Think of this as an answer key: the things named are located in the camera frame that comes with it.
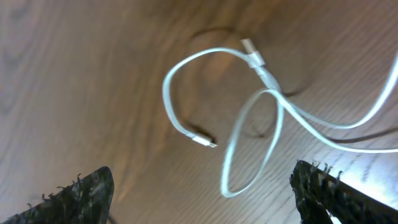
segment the wooden table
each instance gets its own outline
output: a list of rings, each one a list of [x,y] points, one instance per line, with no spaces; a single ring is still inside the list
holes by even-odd
[[[218,147],[176,132],[161,97],[163,77],[179,60],[208,47],[242,49],[240,38],[250,37],[295,104],[330,121],[354,121],[385,82],[397,26],[393,0],[2,0],[0,220],[79,173],[109,166],[118,223],[299,223],[289,185],[297,159],[327,162],[333,175],[343,170],[347,184],[398,208],[398,154],[332,149],[290,116],[259,181],[223,198],[231,127],[263,87],[233,56],[199,58],[172,83],[179,118],[208,130]],[[360,128],[317,128],[358,147],[398,147],[397,101],[394,91]],[[264,96],[245,123],[233,189],[256,173],[274,119],[275,102]],[[360,138],[383,130],[389,134]]]

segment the usb connector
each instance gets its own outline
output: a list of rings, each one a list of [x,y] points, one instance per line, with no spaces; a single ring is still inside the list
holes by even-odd
[[[217,145],[212,142],[211,138],[208,136],[204,136],[199,133],[195,133],[195,136],[192,138],[195,142],[202,144],[204,146],[209,146],[209,147],[216,147]]]
[[[251,68],[264,66],[266,64],[264,59],[262,59],[260,52],[256,50],[250,39],[243,39],[241,40],[241,42],[243,44],[243,47],[246,49],[246,52],[248,53],[248,57],[253,62],[249,63],[249,66]]]

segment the wooden surface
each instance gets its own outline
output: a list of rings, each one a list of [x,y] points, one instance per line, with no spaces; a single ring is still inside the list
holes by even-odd
[[[232,56],[214,54],[172,84],[179,117],[216,136],[209,149],[177,133],[161,99],[167,70],[201,49],[241,49],[250,37],[297,105],[322,118],[360,118],[379,94],[398,50],[397,1],[0,1],[0,220],[37,204],[76,175],[109,166],[118,223],[299,223],[289,175],[297,159],[398,208],[398,154],[341,152],[290,116],[264,173],[242,195],[220,195],[226,141],[262,84]],[[355,142],[398,126],[398,91],[368,124],[319,130]],[[274,100],[251,111],[231,186],[259,167]],[[398,134],[353,143],[398,147]]]

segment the white charging cable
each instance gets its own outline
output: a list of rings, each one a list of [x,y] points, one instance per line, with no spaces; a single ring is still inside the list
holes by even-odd
[[[337,144],[331,140],[329,140],[326,136],[324,136],[322,133],[318,132],[310,123],[308,123],[304,118],[307,118],[309,120],[312,120],[318,124],[322,124],[324,126],[327,126],[329,128],[335,128],[335,129],[351,129],[358,127],[367,121],[369,121],[383,106],[383,104],[386,102],[388,96],[391,94],[393,91],[396,81],[398,78],[398,56],[394,61],[394,64],[391,68],[391,72],[388,76],[387,82],[384,85],[384,88],[382,89],[379,97],[375,101],[375,103],[372,105],[372,108],[357,122],[351,123],[351,124],[334,124],[330,123],[327,121],[324,121],[320,118],[317,118],[304,110],[300,109],[299,107],[295,106],[292,102],[290,102],[282,93],[279,87],[278,82],[276,79],[271,75],[271,73],[264,68],[264,60],[262,59],[260,53],[254,48],[252,42],[249,39],[244,39],[242,40],[242,43],[247,50],[248,54],[244,54],[238,50],[235,49],[229,49],[226,47],[216,47],[212,49],[207,49],[203,50],[201,52],[198,52],[194,55],[191,55],[187,57],[186,59],[182,60],[178,64],[174,65],[174,67],[166,74],[166,77],[163,81],[163,101],[165,105],[165,109],[167,112],[167,115],[169,116],[170,121],[172,122],[173,126],[180,131],[182,134],[188,136],[192,140],[204,145],[204,146],[210,146],[210,147],[215,147],[216,144],[211,141],[211,138],[208,136],[205,136],[200,133],[194,133],[186,128],[184,128],[180,122],[178,121],[177,117],[175,116],[173,106],[171,104],[170,100],[170,82],[172,80],[172,77],[174,74],[186,63],[192,61],[193,59],[200,57],[202,55],[208,54],[208,53],[213,53],[213,52],[226,52],[232,55],[235,55],[239,57],[240,59],[244,60],[245,62],[248,63],[248,65],[253,68],[259,78],[262,80],[262,82],[265,84],[267,88],[258,90],[255,92],[250,99],[247,100],[247,102],[244,104],[243,108],[239,112],[239,116],[237,120],[235,121],[231,136],[229,137],[228,140],[228,145],[226,147],[226,154],[225,154],[225,159],[224,159],[224,164],[223,164],[223,170],[221,172],[221,181],[220,181],[220,190],[221,194],[224,197],[234,197],[241,192],[245,191],[248,189],[255,181],[256,179],[261,175],[262,170],[264,169],[265,165],[267,164],[268,159],[270,158],[272,151],[275,148],[275,145],[277,144],[280,133],[282,131],[282,125],[283,125],[283,118],[284,118],[284,110],[289,112],[309,133],[314,135],[316,138],[324,142],[325,144],[334,147],[335,149],[339,149],[342,151],[348,151],[348,152],[362,152],[362,153],[389,153],[389,152],[398,152],[398,148],[387,148],[387,149],[361,149],[361,148],[355,148],[355,147],[346,147],[342,146],[341,144]],[[229,173],[231,171],[231,166],[232,166],[232,161],[233,161],[233,155],[234,151],[236,149],[236,145],[239,140],[239,135],[242,129],[242,126],[244,124],[244,121],[246,119],[246,116],[248,115],[251,107],[254,105],[254,103],[258,100],[258,98],[263,94],[263,93],[269,93],[271,94],[277,102],[277,121],[276,121],[276,127],[274,131],[274,138],[272,139],[271,145],[269,146],[268,152],[260,166],[260,169],[258,170],[256,176],[248,183],[246,186],[244,186],[241,190],[237,192],[230,192],[229,191]]]

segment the wood grain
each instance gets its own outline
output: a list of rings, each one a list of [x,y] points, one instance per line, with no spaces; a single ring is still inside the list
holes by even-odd
[[[208,47],[255,42],[290,99],[331,121],[360,118],[398,50],[396,1],[0,1],[0,220],[36,204],[76,175],[109,166],[118,223],[299,223],[289,175],[297,159],[398,208],[398,154],[331,149],[290,116],[259,181],[225,199],[219,178],[236,115],[263,86],[225,54],[199,58],[172,84],[178,115],[218,147],[177,133],[164,111],[167,70]],[[394,91],[355,139],[398,126]],[[231,186],[249,181],[270,143],[275,103],[264,96],[246,121]],[[353,143],[397,146],[397,133]]]

